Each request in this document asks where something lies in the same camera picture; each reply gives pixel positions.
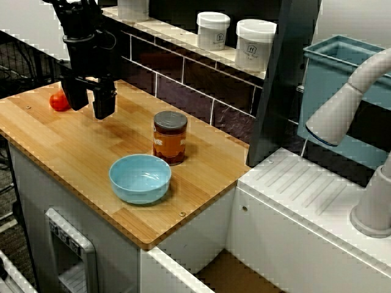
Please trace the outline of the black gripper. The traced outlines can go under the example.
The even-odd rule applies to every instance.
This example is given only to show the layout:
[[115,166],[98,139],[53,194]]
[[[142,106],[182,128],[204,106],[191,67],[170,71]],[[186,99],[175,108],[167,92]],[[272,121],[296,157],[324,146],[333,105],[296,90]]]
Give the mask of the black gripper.
[[117,38],[107,30],[86,32],[76,37],[64,35],[68,61],[60,61],[62,90],[69,106],[80,110],[89,103],[87,90],[93,91],[95,118],[102,120],[115,112],[116,92],[110,55]]

